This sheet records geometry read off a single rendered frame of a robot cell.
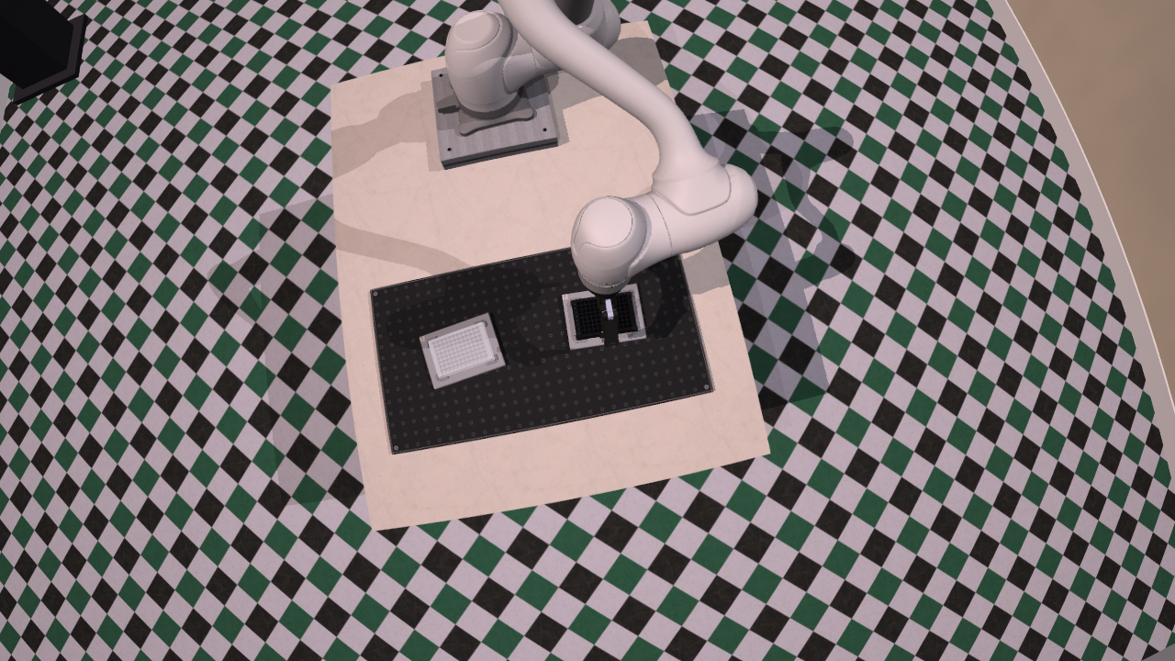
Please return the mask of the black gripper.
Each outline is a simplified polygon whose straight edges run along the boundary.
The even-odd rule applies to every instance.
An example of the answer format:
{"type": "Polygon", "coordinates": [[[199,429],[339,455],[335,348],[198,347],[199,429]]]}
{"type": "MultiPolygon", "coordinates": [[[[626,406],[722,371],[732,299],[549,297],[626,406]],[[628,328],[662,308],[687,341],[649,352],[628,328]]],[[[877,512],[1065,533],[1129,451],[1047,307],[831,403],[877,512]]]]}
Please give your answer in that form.
{"type": "Polygon", "coordinates": [[[599,304],[600,308],[600,321],[603,321],[603,333],[599,333],[600,342],[604,342],[605,346],[620,344],[620,333],[618,333],[618,310],[615,309],[615,306],[617,306],[616,294],[620,294],[620,290],[616,294],[609,294],[607,296],[603,296],[603,294],[595,294],[593,290],[590,290],[590,294],[596,296],[597,304],[599,304]]]}

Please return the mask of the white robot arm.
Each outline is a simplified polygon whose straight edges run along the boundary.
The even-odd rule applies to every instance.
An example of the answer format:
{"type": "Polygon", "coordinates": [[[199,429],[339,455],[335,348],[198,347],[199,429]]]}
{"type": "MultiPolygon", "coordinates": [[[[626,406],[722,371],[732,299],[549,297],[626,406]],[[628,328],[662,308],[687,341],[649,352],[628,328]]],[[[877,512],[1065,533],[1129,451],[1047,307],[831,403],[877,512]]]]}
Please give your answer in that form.
{"type": "Polygon", "coordinates": [[[564,70],[642,121],[657,140],[660,158],[650,193],[593,198],[576,215],[571,252],[584,286],[616,294],[643,269],[701,250],[751,220],[758,207],[753,177],[705,151],[673,100],[609,50],[622,33],[611,0],[497,4],[505,14],[466,13],[446,38],[454,95],[436,104],[438,113],[458,112],[462,137],[532,120],[524,85],[564,70]]]}

